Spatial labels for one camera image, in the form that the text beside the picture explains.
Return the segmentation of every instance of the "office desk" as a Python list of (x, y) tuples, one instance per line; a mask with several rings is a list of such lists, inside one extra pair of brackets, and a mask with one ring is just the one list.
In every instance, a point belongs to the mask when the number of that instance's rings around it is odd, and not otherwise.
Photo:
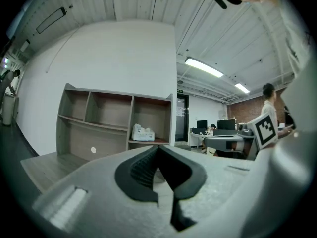
[(198, 134), (194, 134), (194, 133), (189, 133), (190, 135), (190, 142), (189, 145), (191, 145), (192, 140), (197, 140), (197, 148), (200, 145), (200, 142), (206, 138), (206, 137), (212, 137), (211, 135), (198, 135)]

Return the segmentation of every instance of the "black baseboard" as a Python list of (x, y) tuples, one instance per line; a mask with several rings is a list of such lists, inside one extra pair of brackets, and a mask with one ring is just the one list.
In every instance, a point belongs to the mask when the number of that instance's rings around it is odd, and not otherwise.
[(25, 136), (23, 135), (23, 133), (22, 133), (22, 131), (21, 131), (19, 125), (18, 125), (16, 122), (14, 122), (14, 123), (15, 123), (15, 126), (18, 128), (18, 131), (19, 131), (21, 137), (23, 138), (23, 141), (24, 141), (25, 145), (27, 146), (27, 148), (30, 150), (30, 152), (32, 153), (32, 155), (33, 155), (34, 157), (38, 157), (39, 154), (33, 149), (33, 147), (30, 145), (29, 141), (26, 140), (26, 138), (25, 138)]

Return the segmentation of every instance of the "computer monitor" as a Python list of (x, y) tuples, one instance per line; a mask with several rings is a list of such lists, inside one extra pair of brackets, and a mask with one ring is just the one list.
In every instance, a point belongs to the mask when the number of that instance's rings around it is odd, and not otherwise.
[(197, 128), (208, 129), (208, 121), (207, 120), (197, 121)]
[(229, 119), (229, 120), (219, 120), (218, 121), (218, 129), (236, 129), (236, 121), (235, 119)]

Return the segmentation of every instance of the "glass door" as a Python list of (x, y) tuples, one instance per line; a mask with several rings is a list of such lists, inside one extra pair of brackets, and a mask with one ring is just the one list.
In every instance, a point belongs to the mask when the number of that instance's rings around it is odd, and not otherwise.
[(175, 141), (188, 140), (188, 95), (177, 94)]

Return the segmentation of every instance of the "white wall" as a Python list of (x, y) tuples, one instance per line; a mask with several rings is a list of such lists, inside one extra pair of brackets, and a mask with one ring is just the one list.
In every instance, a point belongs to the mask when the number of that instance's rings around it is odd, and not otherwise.
[(151, 21), (101, 22), (80, 28), (29, 62), (19, 89), (17, 123), (39, 154), (56, 151), (57, 112), (66, 83), (79, 88), (167, 98), (176, 124), (176, 51), (173, 26)]
[[(219, 111), (224, 109), (225, 107), (221, 103), (204, 98), (189, 96), (189, 129), (197, 128), (197, 121), (199, 120), (207, 120), (208, 126), (212, 123), (217, 126)], [(197, 140), (191, 140), (191, 136), (189, 136), (188, 145), (197, 145)]]

